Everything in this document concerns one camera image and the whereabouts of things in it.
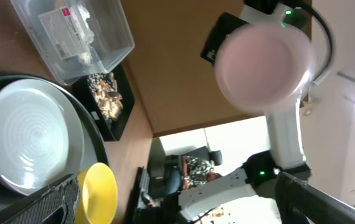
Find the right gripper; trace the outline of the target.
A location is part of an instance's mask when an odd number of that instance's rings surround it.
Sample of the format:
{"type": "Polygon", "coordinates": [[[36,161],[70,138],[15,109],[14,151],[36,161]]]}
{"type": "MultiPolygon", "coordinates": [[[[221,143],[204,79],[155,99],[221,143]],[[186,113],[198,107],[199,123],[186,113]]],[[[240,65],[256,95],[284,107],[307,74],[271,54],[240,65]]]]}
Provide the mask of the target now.
{"type": "Polygon", "coordinates": [[[239,17],[233,16],[228,12],[222,13],[207,36],[200,54],[201,58],[214,65],[217,53],[223,41],[234,30],[245,25],[247,25],[247,22],[239,17]]]}

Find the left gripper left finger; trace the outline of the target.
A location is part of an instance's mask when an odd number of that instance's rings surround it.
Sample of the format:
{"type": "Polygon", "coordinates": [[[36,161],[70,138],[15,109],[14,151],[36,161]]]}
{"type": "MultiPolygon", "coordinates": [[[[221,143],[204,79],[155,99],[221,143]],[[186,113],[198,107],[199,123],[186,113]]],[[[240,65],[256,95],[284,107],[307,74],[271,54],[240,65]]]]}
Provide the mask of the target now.
{"type": "Polygon", "coordinates": [[[0,185],[0,223],[75,223],[79,200],[75,174],[66,175],[28,196],[0,185]]]}

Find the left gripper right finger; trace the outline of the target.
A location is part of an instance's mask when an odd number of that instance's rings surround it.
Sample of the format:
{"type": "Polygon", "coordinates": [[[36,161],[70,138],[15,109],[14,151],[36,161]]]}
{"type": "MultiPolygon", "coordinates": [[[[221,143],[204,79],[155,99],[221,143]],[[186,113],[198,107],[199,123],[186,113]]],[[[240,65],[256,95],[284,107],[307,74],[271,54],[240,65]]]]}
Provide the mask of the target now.
{"type": "Polygon", "coordinates": [[[355,224],[355,208],[286,172],[276,179],[275,201],[282,223],[355,224]]]}

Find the yellow bowl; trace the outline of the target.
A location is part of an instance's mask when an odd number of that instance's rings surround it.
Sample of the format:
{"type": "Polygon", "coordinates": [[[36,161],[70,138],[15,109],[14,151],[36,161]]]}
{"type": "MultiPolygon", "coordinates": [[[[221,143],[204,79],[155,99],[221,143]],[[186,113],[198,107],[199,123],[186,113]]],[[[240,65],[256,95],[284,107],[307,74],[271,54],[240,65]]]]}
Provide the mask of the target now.
{"type": "Polygon", "coordinates": [[[118,187],[111,169],[98,162],[77,176],[80,196],[75,223],[110,224],[118,206],[118,187]]]}

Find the pink cup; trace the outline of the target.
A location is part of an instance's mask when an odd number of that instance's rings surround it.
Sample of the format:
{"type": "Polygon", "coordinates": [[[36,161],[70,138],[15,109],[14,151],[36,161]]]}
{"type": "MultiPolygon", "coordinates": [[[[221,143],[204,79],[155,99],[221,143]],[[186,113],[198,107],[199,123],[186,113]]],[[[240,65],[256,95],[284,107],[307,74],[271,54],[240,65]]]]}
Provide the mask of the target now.
{"type": "Polygon", "coordinates": [[[315,75],[316,55],[293,26],[244,25],[221,44],[214,63],[220,92],[245,112],[285,111],[299,103],[315,75]]]}

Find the food scraps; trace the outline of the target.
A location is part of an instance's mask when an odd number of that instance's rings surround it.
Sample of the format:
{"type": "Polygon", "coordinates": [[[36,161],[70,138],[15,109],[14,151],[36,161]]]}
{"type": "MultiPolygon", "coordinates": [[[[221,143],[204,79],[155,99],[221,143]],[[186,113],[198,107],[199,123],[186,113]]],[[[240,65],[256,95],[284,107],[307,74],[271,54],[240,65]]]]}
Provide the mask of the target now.
{"type": "Polygon", "coordinates": [[[88,76],[88,86],[102,115],[117,121],[123,110],[122,95],[113,72],[95,73],[88,76]]]}

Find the white napkin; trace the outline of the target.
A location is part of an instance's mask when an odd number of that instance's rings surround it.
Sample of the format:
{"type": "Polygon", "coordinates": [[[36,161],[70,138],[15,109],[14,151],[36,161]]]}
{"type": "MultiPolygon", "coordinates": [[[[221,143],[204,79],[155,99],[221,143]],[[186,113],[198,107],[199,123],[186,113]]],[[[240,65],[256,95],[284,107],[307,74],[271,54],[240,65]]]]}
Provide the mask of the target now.
{"type": "Polygon", "coordinates": [[[56,0],[55,7],[60,10],[67,26],[72,30],[73,37],[73,56],[78,57],[78,61],[85,66],[92,64],[90,44],[94,41],[95,34],[89,28],[87,20],[90,13],[83,3],[78,3],[76,8],[67,7],[65,1],[56,0]]]}

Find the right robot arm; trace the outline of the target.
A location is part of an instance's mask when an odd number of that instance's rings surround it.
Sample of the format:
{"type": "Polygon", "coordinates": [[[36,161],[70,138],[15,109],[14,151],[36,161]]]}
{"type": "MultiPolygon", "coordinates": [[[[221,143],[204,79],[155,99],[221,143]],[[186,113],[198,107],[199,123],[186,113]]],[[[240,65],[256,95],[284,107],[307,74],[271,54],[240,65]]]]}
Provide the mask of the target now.
{"type": "Polygon", "coordinates": [[[310,10],[303,1],[245,1],[242,25],[225,38],[214,61],[217,84],[227,100],[265,114],[269,150],[206,185],[168,195],[161,205],[163,222],[190,223],[240,198],[272,198],[278,171],[310,174],[299,110],[316,60],[307,35],[284,21],[296,8],[310,10]]]}

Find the round black tray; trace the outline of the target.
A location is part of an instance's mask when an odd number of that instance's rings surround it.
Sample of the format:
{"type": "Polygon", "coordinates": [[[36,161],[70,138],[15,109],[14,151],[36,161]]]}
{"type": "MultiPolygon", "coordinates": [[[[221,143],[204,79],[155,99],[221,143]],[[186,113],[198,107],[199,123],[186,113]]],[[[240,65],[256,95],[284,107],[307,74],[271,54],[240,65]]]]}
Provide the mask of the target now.
{"type": "MultiPolygon", "coordinates": [[[[102,162],[108,164],[107,158],[107,147],[102,138],[100,131],[98,130],[92,116],[84,108],[81,102],[76,99],[71,93],[65,90],[63,87],[57,85],[56,83],[47,80],[45,78],[37,77],[35,75],[28,75],[22,73],[0,73],[0,90],[6,85],[22,79],[34,79],[41,80],[48,84],[55,86],[59,91],[61,91],[71,102],[75,108],[81,123],[83,124],[83,130],[85,133],[85,139],[92,143],[92,148],[84,154],[83,156],[83,167],[92,165],[95,162],[102,162]]],[[[0,183],[0,223],[5,220],[2,214],[3,210],[6,210],[6,215],[14,214],[16,208],[20,203],[24,204],[28,202],[28,198],[21,194],[15,193],[12,190],[7,189],[0,183]]]]}

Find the grey ceramic plate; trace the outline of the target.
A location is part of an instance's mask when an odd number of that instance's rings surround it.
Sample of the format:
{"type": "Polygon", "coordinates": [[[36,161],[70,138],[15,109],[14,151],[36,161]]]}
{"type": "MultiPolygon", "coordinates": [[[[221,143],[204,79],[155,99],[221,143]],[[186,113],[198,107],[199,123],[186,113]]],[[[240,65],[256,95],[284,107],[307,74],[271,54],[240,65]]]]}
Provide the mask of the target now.
{"type": "Polygon", "coordinates": [[[80,118],[54,85],[22,79],[0,90],[0,183],[33,194],[76,174],[83,155],[80,118]]]}

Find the seated person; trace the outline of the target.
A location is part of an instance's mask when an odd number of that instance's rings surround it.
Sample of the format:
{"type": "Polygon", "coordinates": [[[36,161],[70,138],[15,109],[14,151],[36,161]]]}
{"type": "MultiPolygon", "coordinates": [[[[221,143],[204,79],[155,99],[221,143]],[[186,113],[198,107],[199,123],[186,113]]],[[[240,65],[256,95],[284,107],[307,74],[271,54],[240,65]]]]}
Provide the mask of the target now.
{"type": "Polygon", "coordinates": [[[194,156],[182,156],[181,167],[171,167],[168,172],[166,183],[149,193],[151,198],[161,199],[177,191],[199,187],[222,177],[209,161],[194,156]]]}

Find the black rectangular tray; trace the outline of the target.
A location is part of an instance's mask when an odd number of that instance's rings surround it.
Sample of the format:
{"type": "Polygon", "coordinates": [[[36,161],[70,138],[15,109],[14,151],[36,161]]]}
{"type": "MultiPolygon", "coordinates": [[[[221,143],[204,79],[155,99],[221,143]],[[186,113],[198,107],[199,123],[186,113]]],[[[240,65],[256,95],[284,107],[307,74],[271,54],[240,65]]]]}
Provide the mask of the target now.
{"type": "Polygon", "coordinates": [[[122,95],[123,110],[117,121],[106,119],[97,106],[88,86],[88,76],[79,78],[72,84],[74,96],[84,105],[97,125],[105,141],[119,141],[135,105],[135,97],[122,65],[117,65],[111,72],[118,83],[118,92],[122,95]]]}

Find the clear plastic bin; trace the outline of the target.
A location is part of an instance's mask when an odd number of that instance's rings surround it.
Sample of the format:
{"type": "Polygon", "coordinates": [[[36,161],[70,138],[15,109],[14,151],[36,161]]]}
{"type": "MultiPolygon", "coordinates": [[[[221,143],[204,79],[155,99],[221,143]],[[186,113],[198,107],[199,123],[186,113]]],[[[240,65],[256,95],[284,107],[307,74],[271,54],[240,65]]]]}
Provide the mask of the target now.
{"type": "Polygon", "coordinates": [[[90,13],[87,20],[95,34],[90,44],[92,64],[82,65],[73,56],[72,30],[56,0],[12,0],[24,28],[55,80],[71,85],[80,77],[111,72],[135,47],[120,1],[62,0],[67,7],[83,3],[90,13]]]}

